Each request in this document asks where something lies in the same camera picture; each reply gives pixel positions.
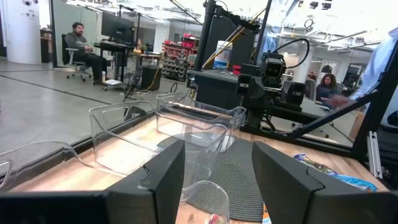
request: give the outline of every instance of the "clear plastic bin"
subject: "clear plastic bin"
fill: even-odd
[[[207,128],[215,124],[226,126],[228,130],[221,152],[225,152],[234,143],[234,135],[236,135],[236,132],[239,131],[239,128],[246,120],[246,108],[242,106],[226,110],[196,102],[188,93],[167,93],[156,97],[158,114],[178,117],[179,120],[194,120],[195,125],[201,128]],[[159,128],[159,131],[170,134],[169,129],[162,128],[162,126]]]
[[[146,101],[93,108],[90,116],[96,162],[124,175],[134,172],[176,139],[184,140],[183,187],[210,177],[226,133],[220,124],[196,127],[192,120],[157,114]],[[158,131],[159,125],[167,126],[169,133]]]
[[[83,162],[61,141],[34,142],[0,154],[0,174],[2,192],[104,190],[123,178]]]
[[[216,199],[217,205],[207,203],[210,198]],[[229,198],[227,194],[220,186],[206,180],[183,189],[175,223],[228,224]]]

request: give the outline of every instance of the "jeans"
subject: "jeans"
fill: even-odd
[[[100,57],[96,54],[86,53],[86,52],[77,52],[73,56],[73,61],[76,62],[84,62],[87,66],[90,66],[93,70],[93,78],[96,81],[102,80],[102,71],[108,73],[106,69],[106,59]]]

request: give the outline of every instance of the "man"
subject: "man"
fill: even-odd
[[[366,67],[365,72],[362,75],[363,84],[350,98],[345,98],[343,96],[335,95],[333,96],[329,103],[335,106],[344,106],[350,102],[350,100],[355,100],[362,97],[376,84],[379,75],[387,66],[387,62],[391,56],[394,45],[398,39],[398,27],[389,32],[389,38],[379,44],[379,46],[372,53],[369,65]],[[381,124],[390,128],[398,128],[398,126],[393,126],[387,121],[387,118],[393,112],[398,111],[398,88],[395,90],[390,104],[383,116]]]
[[[102,71],[107,72],[106,59],[93,53],[93,48],[88,45],[87,40],[83,37],[85,27],[82,23],[75,22],[72,28],[73,32],[65,36],[65,42],[68,48],[79,50],[73,54],[73,60],[76,62],[85,62],[93,70],[94,80],[102,80]]]

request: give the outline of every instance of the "person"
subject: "person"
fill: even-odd
[[[338,95],[332,96],[330,99],[327,100],[327,103],[337,107],[344,106],[352,100],[356,100],[357,98],[362,97],[365,93],[371,90],[371,88],[374,86],[374,84],[376,84],[377,80],[379,79],[379,75],[381,74],[381,72],[384,71],[387,66],[387,62],[398,39],[398,27],[391,30],[388,34],[389,37],[381,42],[372,53],[369,64],[362,75],[362,85],[356,91],[356,93],[351,95],[349,98]],[[389,128],[398,128],[397,126],[389,124],[387,120],[389,115],[391,115],[395,111],[398,111],[398,103],[396,102],[398,102],[398,88],[396,88],[391,98],[390,104],[386,112],[384,113],[381,121],[382,126]]]
[[[317,101],[321,101],[323,106],[327,106],[329,109],[335,107],[328,102],[329,98],[337,94],[337,83],[335,75],[327,73],[321,83],[317,86]]]
[[[76,62],[85,62],[93,70],[94,80],[102,80],[102,71],[107,73],[106,59],[93,53],[93,48],[87,43],[83,37],[84,25],[80,22],[75,22],[72,25],[73,32],[65,36],[65,42],[69,48],[78,49],[78,52],[73,54],[73,60]]]
[[[314,81],[317,80],[317,77],[313,74],[313,72],[310,72],[307,76],[308,76],[310,79],[314,80]]]

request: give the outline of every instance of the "office chair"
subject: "office chair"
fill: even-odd
[[[337,84],[337,95],[341,95],[343,92],[344,84],[342,83],[336,83]]]
[[[306,92],[306,97],[312,101],[314,101],[322,110],[329,112],[330,109],[327,106],[323,106],[321,101],[317,101],[317,83],[315,80],[312,79],[307,79],[305,81],[305,85],[309,89],[308,92]]]
[[[67,42],[65,41],[65,34],[62,34],[62,61],[63,64],[66,65],[69,68],[74,68],[76,71],[79,71],[79,77],[81,77],[81,80],[83,82],[86,81],[86,78],[91,78],[91,74],[86,72],[87,69],[90,68],[90,66],[87,66],[86,63],[84,62],[77,62],[73,60],[73,55],[76,51],[79,51],[78,49],[71,49],[68,48]]]

